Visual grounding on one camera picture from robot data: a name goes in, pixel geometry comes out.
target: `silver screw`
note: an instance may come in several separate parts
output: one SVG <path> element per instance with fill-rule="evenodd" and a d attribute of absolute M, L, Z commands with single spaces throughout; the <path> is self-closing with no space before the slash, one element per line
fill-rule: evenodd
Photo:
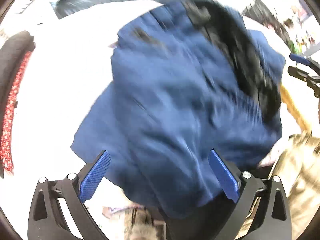
<path fill-rule="evenodd" d="M 273 176 L 273 180 L 275 182 L 280 182 L 280 177 L 279 176 Z"/>
<path fill-rule="evenodd" d="M 76 174 L 75 173 L 68 174 L 68 179 L 75 179 L 75 178 L 76 178 Z"/>
<path fill-rule="evenodd" d="M 46 180 L 46 178 L 45 178 L 45 177 L 41 177 L 41 178 L 39 179 L 39 182 L 40 182 L 40 183 L 44 183 L 44 182 L 45 182 L 45 180 Z"/>
<path fill-rule="evenodd" d="M 251 174 L 250 174 L 250 172 L 244 171 L 244 172 L 242 172 L 242 177 L 244 177 L 245 179 L 250 179 Z"/>

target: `blue gripper pad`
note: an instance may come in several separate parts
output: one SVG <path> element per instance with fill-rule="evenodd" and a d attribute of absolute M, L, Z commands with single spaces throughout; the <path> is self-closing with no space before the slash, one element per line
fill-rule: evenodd
<path fill-rule="evenodd" d="M 89 171 L 88 175 L 82 180 L 79 193 L 79 199 L 82 203 L 92 198 L 103 176 L 106 174 L 110 162 L 111 156 L 105 151 Z"/>
<path fill-rule="evenodd" d="M 209 165 L 227 198 L 236 203 L 240 196 L 238 182 L 214 150 L 209 154 Z"/>
<path fill-rule="evenodd" d="M 311 61 L 302 57 L 302 56 L 291 53 L 289 57 L 291 60 L 293 60 L 297 63 L 303 64 L 305 66 L 311 66 Z"/>

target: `blue clamp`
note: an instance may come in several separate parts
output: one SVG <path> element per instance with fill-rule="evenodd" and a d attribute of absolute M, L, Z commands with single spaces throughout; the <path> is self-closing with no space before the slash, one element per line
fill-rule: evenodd
<path fill-rule="evenodd" d="M 236 203 L 240 197 L 240 170 L 232 163 L 224 161 L 214 150 L 209 154 L 209 165 L 227 198 Z"/>
<path fill-rule="evenodd" d="M 111 156 L 102 151 L 93 163 L 86 164 L 78 173 L 79 199 L 82 203 L 92 198 L 111 163 Z"/>
<path fill-rule="evenodd" d="M 302 56 L 299 56 L 299 55 L 293 54 L 293 53 L 291 53 L 289 57 L 291 60 L 293 60 L 297 63 L 303 64 L 305 66 L 311 66 L 311 61 L 305 57 L 302 57 Z"/>

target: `beige fabric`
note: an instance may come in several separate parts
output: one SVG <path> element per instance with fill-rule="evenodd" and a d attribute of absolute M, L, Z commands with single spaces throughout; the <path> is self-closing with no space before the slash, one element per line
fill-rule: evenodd
<path fill-rule="evenodd" d="M 156 227 L 148 210 L 130 207 L 110 216 L 115 240 L 158 240 Z"/>
<path fill-rule="evenodd" d="M 278 175 L 288 197 L 292 239 L 296 240 L 308 226 L 320 206 L 320 139 L 310 133 L 294 135 L 287 149 L 274 164 L 270 176 Z M 254 205 L 237 238 L 244 236 L 258 205 Z"/>

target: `blue garment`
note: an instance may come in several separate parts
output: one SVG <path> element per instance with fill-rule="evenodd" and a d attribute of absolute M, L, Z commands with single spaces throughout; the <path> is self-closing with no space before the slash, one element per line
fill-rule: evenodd
<path fill-rule="evenodd" d="M 137 38 L 137 28 L 144 39 Z M 279 84 L 284 58 L 262 33 L 249 33 L 264 71 Z M 184 217 L 221 192 L 208 164 L 210 150 L 240 168 L 257 165 L 281 138 L 280 110 L 263 122 L 227 58 L 194 28 L 180 1 L 138 17 L 118 36 L 114 80 L 71 148 L 87 163 L 107 150 L 105 177 L 130 200 Z"/>

